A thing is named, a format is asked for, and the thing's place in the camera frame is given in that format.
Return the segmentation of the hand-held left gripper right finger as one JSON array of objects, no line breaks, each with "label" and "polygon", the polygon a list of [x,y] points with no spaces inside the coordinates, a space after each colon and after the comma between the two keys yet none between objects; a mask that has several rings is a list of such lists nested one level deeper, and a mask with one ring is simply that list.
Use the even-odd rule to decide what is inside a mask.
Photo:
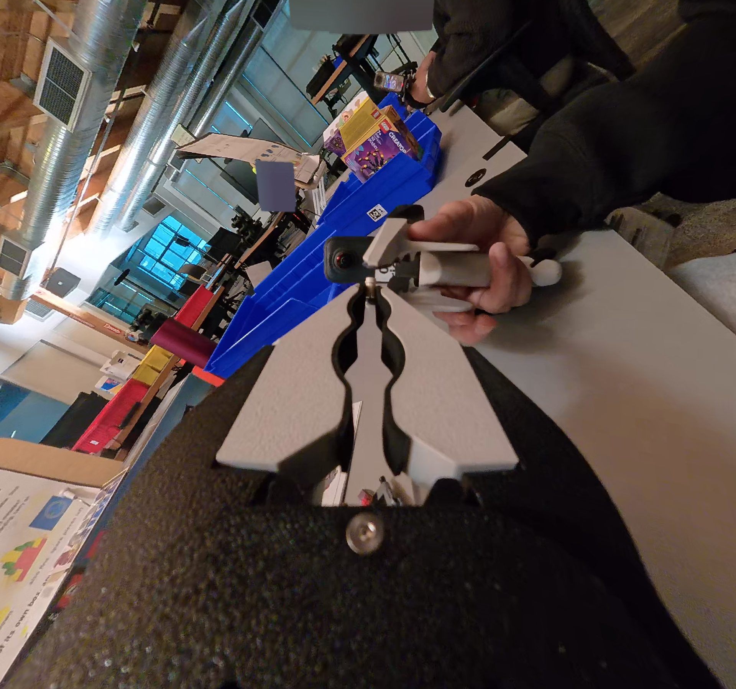
[{"label": "hand-held left gripper right finger", "polygon": [[441,480],[513,471],[519,457],[465,349],[391,289],[375,293],[383,396],[383,454],[405,476],[412,504]]}]

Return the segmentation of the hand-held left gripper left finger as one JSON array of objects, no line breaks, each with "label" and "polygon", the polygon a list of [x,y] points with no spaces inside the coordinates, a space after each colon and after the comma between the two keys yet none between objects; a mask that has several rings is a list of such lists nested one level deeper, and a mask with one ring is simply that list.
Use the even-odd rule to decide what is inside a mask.
[{"label": "hand-held left gripper left finger", "polygon": [[365,289],[346,289],[272,345],[217,464],[302,490],[349,470],[355,426],[345,374],[357,359],[365,301]]}]

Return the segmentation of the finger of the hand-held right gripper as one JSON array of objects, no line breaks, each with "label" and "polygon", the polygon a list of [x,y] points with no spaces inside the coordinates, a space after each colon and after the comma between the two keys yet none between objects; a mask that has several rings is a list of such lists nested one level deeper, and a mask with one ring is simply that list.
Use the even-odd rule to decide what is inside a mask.
[{"label": "finger of the hand-held right gripper", "polygon": [[366,250],[366,268],[387,268],[409,253],[407,233],[409,221],[401,217],[388,217],[374,235]]},{"label": "finger of the hand-held right gripper", "polygon": [[381,330],[416,331],[430,322],[428,314],[465,312],[465,302],[437,290],[381,290]]}]

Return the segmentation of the person's right forearm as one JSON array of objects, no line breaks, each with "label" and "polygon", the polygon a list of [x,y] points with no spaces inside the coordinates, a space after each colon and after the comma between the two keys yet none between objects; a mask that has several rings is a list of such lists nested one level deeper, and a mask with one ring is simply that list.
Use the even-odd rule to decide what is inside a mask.
[{"label": "person's right forearm", "polygon": [[587,230],[661,192],[734,199],[735,0],[679,0],[680,32],[632,77],[584,92],[524,160],[473,191],[531,243]]}]

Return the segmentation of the pile of loose lego pieces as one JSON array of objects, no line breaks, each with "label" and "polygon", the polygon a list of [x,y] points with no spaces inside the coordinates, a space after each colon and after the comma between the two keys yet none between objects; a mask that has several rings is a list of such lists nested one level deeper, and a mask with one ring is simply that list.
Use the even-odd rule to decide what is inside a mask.
[{"label": "pile of loose lego pieces", "polygon": [[358,494],[361,507],[403,507],[405,505],[398,490],[394,489],[386,477],[379,478],[377,489],[362,489]]}]

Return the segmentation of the person's right hand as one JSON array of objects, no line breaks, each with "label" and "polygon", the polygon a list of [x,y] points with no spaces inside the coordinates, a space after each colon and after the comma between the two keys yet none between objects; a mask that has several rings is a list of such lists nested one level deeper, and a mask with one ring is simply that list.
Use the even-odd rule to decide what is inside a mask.
[{"label": "person's right hand", "polygon": [[440,288],[443,296],[471,304],[469,311],[436,314],[461,344],[479,343],[497,326],[496,315],[529,301],[531,277],[520,260],[529,252],[528,237],[519,222],[490,199],[472,195],[448,203],[429,220],[410,225],[408,235],[415,242],[474,244],[488,255],[488,288]]}]

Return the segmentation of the blue plastic bin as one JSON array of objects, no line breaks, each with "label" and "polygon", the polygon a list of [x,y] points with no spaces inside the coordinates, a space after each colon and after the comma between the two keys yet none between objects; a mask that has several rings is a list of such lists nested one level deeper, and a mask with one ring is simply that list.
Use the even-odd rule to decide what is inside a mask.
[{"label": "blue plastic bin", "polygon": [[398,206],[385,199],[349,223],[325,221],[246,297],[227,326],[204,371],[227,379],[263,347],[312,316],[349,288],[352,281],[329,281],[324,269],[325,243],[335,237],[368,236]]}]

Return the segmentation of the purple toy box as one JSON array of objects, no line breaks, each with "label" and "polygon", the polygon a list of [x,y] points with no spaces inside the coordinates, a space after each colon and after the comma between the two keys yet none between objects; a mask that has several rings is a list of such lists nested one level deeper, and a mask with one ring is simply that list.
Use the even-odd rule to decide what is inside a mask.
[{"label": "purple toy box", "polygon": [[358,126],[365,129],[358,135],[357,126],[345,125],[343,129],[347,135],[355,139],[348,144],[347,137],[342,134],[346,151],[341,160],[361,183],[367,182],[400,154],[414,161],[422,159],[423,148],[393,105],[374,108],[369,116],[364,114],[357,119]]}]

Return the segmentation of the maroon cylinder container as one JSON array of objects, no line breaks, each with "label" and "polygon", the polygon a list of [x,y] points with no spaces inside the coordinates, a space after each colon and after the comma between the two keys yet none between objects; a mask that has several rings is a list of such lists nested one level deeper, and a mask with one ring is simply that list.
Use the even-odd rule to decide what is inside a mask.
[{"label": "maroon cylinder container", "polygon": [[171,317],[152,335],[151,343],[201,369],[206,367],[217,346],[206,335]]}]

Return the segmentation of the wooden easel sign board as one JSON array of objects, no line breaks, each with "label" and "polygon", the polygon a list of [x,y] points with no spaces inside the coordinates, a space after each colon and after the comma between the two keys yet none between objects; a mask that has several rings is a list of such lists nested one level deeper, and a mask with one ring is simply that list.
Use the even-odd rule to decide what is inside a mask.
[{"label": "wooden easel sign board", "polygon": [[208,133],[178,148],[174,154],[181,159],[219,158],[247,162],[253,169],[256,163],[290,163],[294,168],[295,185],[314,189],[327,171],[327,164],[318,156],[300,152],[282,144],[251,137]]}]

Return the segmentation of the red storage bin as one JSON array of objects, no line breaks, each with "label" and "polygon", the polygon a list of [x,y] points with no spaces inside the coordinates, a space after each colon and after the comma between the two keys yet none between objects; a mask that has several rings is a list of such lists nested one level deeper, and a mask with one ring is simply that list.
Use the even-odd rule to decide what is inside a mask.
[{"label": "red storage bin", "polygon": [[125,428],[149,389],[149,385],[135,379],[124,383],[78,438],[71,450],[83,454],[101,454]]}]

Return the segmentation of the cardboard box printed sheet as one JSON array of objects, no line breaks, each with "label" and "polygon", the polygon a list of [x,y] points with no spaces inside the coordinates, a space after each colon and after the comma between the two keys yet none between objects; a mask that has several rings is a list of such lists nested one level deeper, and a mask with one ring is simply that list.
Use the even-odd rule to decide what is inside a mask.
[{"label": "cardboard box printed sheet", "polygon": [[126,472],[115,459],[2,438],[2,679],[46,617]]}]

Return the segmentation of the white ceiling vent grille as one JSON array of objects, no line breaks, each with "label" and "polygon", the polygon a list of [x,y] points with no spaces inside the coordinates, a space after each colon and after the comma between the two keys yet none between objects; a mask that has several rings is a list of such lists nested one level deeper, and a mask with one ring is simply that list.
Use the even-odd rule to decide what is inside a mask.
[{"label": "white ceiling vent grille", "polygon": [[32,253],[32,248],[26,244],[2,234],[2,294],[5,298],[16,298],[25,289]]},{"label": "white ceiling vent grille", "polygon": [[33,103],[43,114],[73,132],[85,103],[93,72],[67,45],[66,38],[51,37],[46,42]]}]

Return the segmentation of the narrow silver ventilation duct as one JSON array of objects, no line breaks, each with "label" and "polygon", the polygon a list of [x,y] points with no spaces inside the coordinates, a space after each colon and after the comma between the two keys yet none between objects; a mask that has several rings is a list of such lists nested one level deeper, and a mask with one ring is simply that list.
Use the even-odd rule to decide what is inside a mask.
[{"label": "narrow silver ventilation duct", "polygon": [[88,238],[133,228],[176,149],[176,127],[198,104],[254,1],[189,0],[99,198]]}]

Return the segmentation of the wide silver ventilation duct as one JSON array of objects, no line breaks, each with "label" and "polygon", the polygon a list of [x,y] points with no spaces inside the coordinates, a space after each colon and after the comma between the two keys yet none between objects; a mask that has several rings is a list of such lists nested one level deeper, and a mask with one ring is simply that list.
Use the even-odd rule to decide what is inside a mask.
[{"label": "wide silver ventilation duct", "polygon": [[85,163],[122,73],[148,0],[79,0],[67,47],[93,72],[77,126],[69,132],[50,117],[34,152],[19,220],[2,209],[2,234],[32,248],[22,303],[40,286]]}]

